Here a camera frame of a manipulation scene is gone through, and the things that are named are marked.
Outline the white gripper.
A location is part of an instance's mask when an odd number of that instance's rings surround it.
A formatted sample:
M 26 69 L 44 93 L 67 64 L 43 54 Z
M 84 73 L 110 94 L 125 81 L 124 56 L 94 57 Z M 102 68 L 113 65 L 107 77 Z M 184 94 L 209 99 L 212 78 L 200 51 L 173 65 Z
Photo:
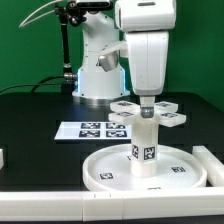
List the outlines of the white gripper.
M 167 32 L 127 33 L 129 70 L 133 91 L 140 97 L 143 118 L 154 116 L 155 95 L 164 86 L 168 54 Z

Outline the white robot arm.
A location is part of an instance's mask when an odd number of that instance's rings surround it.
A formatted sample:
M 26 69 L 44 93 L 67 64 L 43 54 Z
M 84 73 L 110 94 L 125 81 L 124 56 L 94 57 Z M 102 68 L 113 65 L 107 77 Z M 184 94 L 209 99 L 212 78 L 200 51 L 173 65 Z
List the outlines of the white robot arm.
M 73 4 L 77 19 L 86 26 L 85 72 L 112 72 L 126 57 L 141 116 L 153 117 L 155 96 L 165 80 L 176 0 L 74 0 Z

